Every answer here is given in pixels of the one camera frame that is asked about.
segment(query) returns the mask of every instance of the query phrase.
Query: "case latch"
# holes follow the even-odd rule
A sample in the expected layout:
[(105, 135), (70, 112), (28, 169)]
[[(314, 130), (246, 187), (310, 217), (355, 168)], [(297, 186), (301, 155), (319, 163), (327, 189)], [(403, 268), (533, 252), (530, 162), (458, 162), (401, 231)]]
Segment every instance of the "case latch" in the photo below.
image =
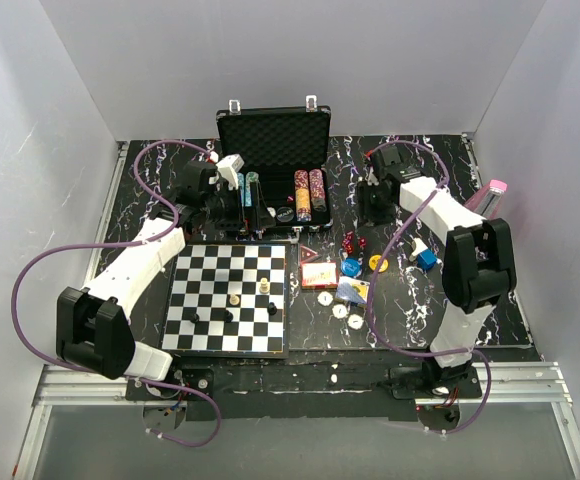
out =
[(241, 115), (241, 102), (239, 100), (230, 100), (228, 110), (230, 115)]
[(307, 95), (306, 96), (306, 112), (316, 112), (317, 111), (317, 96)]

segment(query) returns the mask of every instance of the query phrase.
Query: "pink object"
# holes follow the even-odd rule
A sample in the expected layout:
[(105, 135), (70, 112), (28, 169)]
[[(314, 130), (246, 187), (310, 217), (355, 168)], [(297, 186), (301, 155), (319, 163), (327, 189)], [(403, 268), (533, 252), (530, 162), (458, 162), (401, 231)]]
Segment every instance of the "pink object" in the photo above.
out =
[(508, 185), (505, 182), (490, 180), (470, 197), (464, 206), (484, 218), (495, 218), (501, 205), (501, 198), (507, 189)]

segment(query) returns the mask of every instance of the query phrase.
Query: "blue round object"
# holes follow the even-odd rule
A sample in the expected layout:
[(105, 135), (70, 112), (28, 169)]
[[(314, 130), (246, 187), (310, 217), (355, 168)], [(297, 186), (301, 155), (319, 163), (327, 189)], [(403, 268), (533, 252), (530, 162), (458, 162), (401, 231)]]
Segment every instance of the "blue round object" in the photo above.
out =
[(346, 258), (341, 263), (341, 273), (343, 273), (346, 277), (356, 277), (361, 272), (361, 264), (359, 260), (355, 260), (354, 258)]

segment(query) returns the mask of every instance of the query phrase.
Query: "marble tabletop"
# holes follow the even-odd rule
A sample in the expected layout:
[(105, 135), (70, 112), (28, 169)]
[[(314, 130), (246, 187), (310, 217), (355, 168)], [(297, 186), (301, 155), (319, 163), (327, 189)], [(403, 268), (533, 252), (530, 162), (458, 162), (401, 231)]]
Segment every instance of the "marble tabletop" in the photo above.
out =
[[(364, 173), (363, 153), (380, 143), (394, 139), (387, 136), (347, 136), (331, 137), (325, 166), (329, 180), (329, 196), (334, 223), (330, 230), (320, 233), (302, 233), (300, 242), (316, 250), (321, 258), (340, 261), (344, 258), (341, 242), (344, 234), (355, 230), (367, 240), (366, 255), (379, 254), (393, 234), (396, 225), (367, 227), (358, 225), (358, 212), (354, 185)], [(449, 189), (460, 202), (467, 200), (477, 188), (477, 176), (470, 162), (461, 136), (403, 136), (402, 139), (420, 142), (436, 151), (450, 171)], [(220, 153), (219, 141), (192, 140), (193, 143), (214, 148)], [(150, 141), (132, 141), (127, 147), (124, 171), (112, 207), (107, 242), (132, 239), (139, 231), (155, 202), (143, 192), (132, 175), (132, 162), (141, 148)], [(402, 157), (423, 168), (427, 175), (439, 178), (440, 172), (435, 162), (426, 154), (401, 145)], [(163, 146), (147, 155), (140, 169), (148, 184), (158, 190), (172, 185), (180, 174), (182, 166), (190, 160), (198, 160), (195, 152), (179, 146)], [(408, 213), (399, 211), (397, 223), (407, 218)], [(434, 338), (444, 312), (445, 297), (441, 287), (439, 266), (424, 273), (408, 261), (409, 243), (420, 237), (443, 258), (443, 244), (421, 222), (417, 222), (393, 249), (388, 261), (389, 269), (382, 273), (375, 294), (377, 324), (383, 334), (395, 345), (401, 347), (426, 347)], [(207, 229), (197, 241), (230, 241), (223, 232)], [(364, 324), (360, 330), (349, 328), (345, 319), (336, 319), (331, 307), (323, 307), (317, 302), (318, 292), (302, 290), (299, 285), (296, 245), (289, 253), (289, 307), (288, 344), (289, 349), (300, 350), (372, 350), (382, 348), (377, 345), (374, 335)], [(104, 250), (101, 254), (99, 270), (109, 265), (118, 251)], [(170, 276), (173, 262), (166, 271), (159, 274), (137, 302), (131, 318), (131, 328), (135, 339), (158, 346), (164, 324)], [(364, 273), (369, 280), (371, 271)], [(522, 320), (514, 294), (502, 299), (479, 334), (480, 346), (524, 346), (531, 344), (528, 331)]]

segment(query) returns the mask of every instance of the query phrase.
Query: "white round disc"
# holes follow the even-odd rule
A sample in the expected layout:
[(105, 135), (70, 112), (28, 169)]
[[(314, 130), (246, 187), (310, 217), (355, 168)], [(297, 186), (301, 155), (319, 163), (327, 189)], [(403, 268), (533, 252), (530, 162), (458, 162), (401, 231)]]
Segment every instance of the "white round disc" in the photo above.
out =
[(353, 330), (361, 329), (361, 327), (363, 327), (363, 317), (353, 313), (350, 315), (350, 318), (348, 318), (348, 326)]
[(336, 318), (346, 318), (348, 316), (348, 309), (346, 308), (345, 305), (341, 305), (340, 303), (338, 303), (337, 305), (332, 307), (332, 314)]
[(332, 294), (329, 292), (321, 292), (317, 297), (317, 301), (324, 307), (332, 305), (333, 300), (334, 299), (332, 298)]

